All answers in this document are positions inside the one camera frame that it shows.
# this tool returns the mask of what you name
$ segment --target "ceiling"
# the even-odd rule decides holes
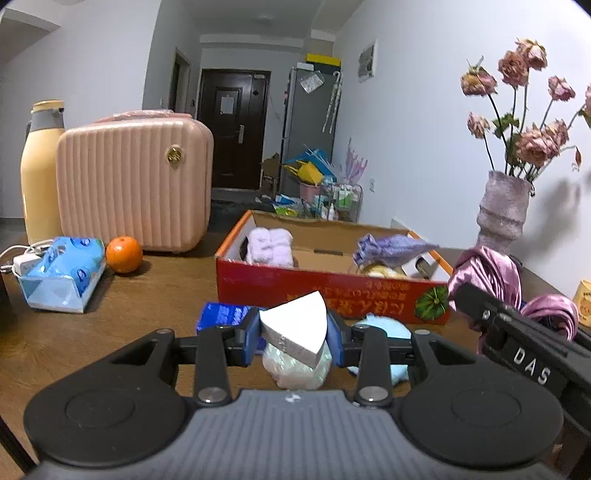
[[[0,21],[0,64],[13,59],[49,32],[39,27],[4,17]]]
[[[84,0],[53,0],[55,3],[60,5],[76,5],[82,3]]]
[[[185,3],[204,34],[306,38],[311,28],[336,34],[362,1],[185,0]]]
[[[325,0],[312,28],[336,35],[363,0]]]

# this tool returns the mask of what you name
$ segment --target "door frame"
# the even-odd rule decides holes
[[[181,68],[178,74],[178,86],[177,86],[177,103],[176,105],[170,105],[170,90],[172,88],[173,76],[174,76],[174,64],[176,63],[177,57],[179,57],[184,64],[181,64]],[[170,69],[170,80],[168,81],[168,108],[174,110],[175,112],[178,110],[178,106],[182,107],[182,112],[186,113],[187,102],[189,100],[189,87],[191,85],[191,61],[189,58],[181,52],[178,48],[174,49],[173,54],[173,64]]]
[[[262,131],[262,139],[261,139],[261,170],[262,170],[262,162],[263,162],[263,152],[265,148],[265,127],[267,126],[267,114],[269,108],[269,95],[271,94],[271,74],[270,70],[244,70],[244,69],[202,69],[201,75],[199,76],[199,96],[197,101],[197,115],[196,119],[199,120],[201,118],[201,108],[203,105],[203,86],[204,81],[203,78],[205,77],[206,72],[215,72],[215,73],[242,73],[246,75],[263,75],[265,77],[265,93],[263,98],[263,111],[264,115],[261,119],[261,131]]]

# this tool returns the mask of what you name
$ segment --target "blue gripper pad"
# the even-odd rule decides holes
[[[333,365],[336,367],[347,367],[348,365],[344,365],[345,353],[343,343],[349,341],[349,338],[347,338],[347,333],[342,330],[345,324],[343,322],[343,325],[339,325],[330,312],[326,314],[326,323],[326,343],[328,343],[330,354],[333,358]]]
[[[243,362],[245,367],[252,363],[261,338],[261,316],[259,312],[260,310],[256,307],[251,308],[234,330],[236,340],[244,344]]]

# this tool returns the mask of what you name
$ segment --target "yellow bag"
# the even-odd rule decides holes
[[[292,165],[283,165],[288,171],[292,172],[301,181],[311,183],[312,185],[318,185],[322,181],[322,173],[316,168],[312,162],[305,162],[298,160],[300,164],[299,168],[295,168]]]

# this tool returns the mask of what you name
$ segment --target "bottle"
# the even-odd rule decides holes
[[[56,151],[64,132],[64,102],[35,103],[21,158],[22,208],[29,244],[61,235]]]

